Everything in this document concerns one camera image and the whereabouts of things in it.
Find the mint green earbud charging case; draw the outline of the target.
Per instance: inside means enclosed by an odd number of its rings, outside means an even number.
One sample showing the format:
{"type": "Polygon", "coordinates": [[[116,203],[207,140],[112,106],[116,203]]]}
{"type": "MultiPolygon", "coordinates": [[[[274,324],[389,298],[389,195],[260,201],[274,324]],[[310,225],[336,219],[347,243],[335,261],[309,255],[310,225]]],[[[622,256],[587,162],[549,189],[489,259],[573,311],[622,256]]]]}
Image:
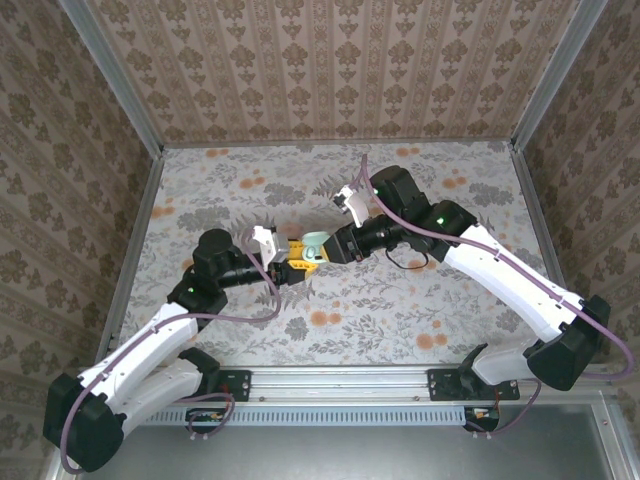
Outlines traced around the mint green earbud charging case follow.
{"type": "Polygon", "coordinates": [[[303,244],[302,259],[304,261],[321,264],[327,262],[327,254],[324,250],[324,243],[330,235],[324,231],[308,232],[302,236],[303,244]]]}

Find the grey metal sheet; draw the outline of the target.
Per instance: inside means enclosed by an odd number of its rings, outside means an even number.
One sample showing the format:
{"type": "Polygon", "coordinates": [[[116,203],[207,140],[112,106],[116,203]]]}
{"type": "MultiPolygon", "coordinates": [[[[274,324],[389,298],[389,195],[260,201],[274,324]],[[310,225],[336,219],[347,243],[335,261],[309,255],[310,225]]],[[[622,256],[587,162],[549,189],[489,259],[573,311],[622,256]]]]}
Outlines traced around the grey metal sheet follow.
{"type": "Polygon", "coordinates": [[[613,480],[583,406],[538,406],[486,438],[460,427],[145,427],[76,480],[613,480]]]}

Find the floral print tablecloth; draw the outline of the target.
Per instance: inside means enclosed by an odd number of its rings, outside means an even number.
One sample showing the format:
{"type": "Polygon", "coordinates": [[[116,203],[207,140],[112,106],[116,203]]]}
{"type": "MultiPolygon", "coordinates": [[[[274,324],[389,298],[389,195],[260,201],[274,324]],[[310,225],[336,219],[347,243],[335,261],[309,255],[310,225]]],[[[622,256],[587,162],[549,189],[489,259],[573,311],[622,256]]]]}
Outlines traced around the floral print tablecloth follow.
{"type": "MultiPolygon", "coordinates": [[[[168,149],[117,342],[158,310],[205,231],[239,238],[261,225],[287,235],[297,223],[303,235],[347,224],[332,198],[361,163],[371,172],[404,167],[430,201],[460,204],[509,251],[536,250],[511,149],[505,141],[168,149]]],[[[323,265],[279,298],[263,283],[227,296],[223,319],[195,342],[231,366],[455,363],[478,344],[533,335],[479,283],[404,245],[323,265]]]]}

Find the aluminium side rail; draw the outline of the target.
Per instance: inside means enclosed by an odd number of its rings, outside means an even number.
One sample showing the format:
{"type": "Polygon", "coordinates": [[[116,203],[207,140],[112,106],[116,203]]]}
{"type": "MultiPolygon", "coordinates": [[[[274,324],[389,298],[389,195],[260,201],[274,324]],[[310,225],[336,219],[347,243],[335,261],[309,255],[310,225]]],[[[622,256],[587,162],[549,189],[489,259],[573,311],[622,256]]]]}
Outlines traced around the aluminium side rail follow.
{"type": "MultiPolygon", "coordinates": [[[[520,182],[524,204],[531,220],[532,231],[535,233],[537,241],[536,250],[525,250],[524,246],[516,247],[514,245],[516,240],[513,240],[512,252],[536,272],[543,273],[545,285],[559,293],[567,294],[569,290],[566,287],[524,154],[512,148],[511,156],[520,182]]],[[[585,359],[589,363],[594,352],[594,346],[589,347],[589,342],[597,340],[598,332],[573,313],[566,309],[561,311],[558,305],[553,306],[549,299],[543,302],[543,310],[545,313],[551,313],[554,320],[560,320],[557,337],[551,339],[543,335],[543,339],[540,340],[538,332],[535,332],[533,336],[529,335],[516,343],[509,343],[506,349],[500,352],[500,358],[513,361],[520,370],[524,371],[527,369],[527,363],[533,364],[534,361],[540,363],[542,360],[548,360],[549,354],[551,354],[551,359],[560,359],[560,354],[564,355],[569,351],[578,352],[585,348],[584,352],[587,354],[585,359]]]]}
{"type": "Polygon", "coordinates": [[[160,156],[151,164],[149,177],[141,198],[124,262],[96,352],[96,362],[102,361],[109,355],[109,352],[112,350],[112,343],[117,340],[123,324],[144,245],[145,235],[151,219],[154,201],[159,190],[163,168],[163,156],[160,156]]]}

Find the aluminium frame corner post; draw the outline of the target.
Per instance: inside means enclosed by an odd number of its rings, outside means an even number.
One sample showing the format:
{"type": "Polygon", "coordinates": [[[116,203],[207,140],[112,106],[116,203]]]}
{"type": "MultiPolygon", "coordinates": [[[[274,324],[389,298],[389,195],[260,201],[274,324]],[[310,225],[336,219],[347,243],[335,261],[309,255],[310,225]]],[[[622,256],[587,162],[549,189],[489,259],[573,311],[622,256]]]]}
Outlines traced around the aluminium frame corner post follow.
{"type": "Polygon", "coordinates": [[[607,3],[580,0],[511,136],[516,153],[522,153],[531,140],[607,3]]]}
{"type": "Polygon", "coordinates": [[[117,58],[86,0],[59,0],[91,57],[127,115],[153,161],[161,158],[164,142],[148,115],[142,97],[130,81],[124,62],[117,58]]]}

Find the aluminium front mounting rail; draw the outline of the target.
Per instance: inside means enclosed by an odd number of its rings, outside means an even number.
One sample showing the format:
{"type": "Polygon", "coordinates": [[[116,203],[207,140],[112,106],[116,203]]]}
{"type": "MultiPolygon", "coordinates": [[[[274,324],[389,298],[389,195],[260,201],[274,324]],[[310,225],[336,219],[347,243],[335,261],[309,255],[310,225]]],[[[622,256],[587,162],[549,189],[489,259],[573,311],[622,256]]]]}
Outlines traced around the aluminium front mounting rail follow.
{"type": "Polygon", "coordinates": [[[442,403],[451,405],[524,404],[534,394],[531,380],[518,383],[519,400],[432,401],[427,371],[448,366],[253,367],[249,401],[282,405],[442,403]]]}

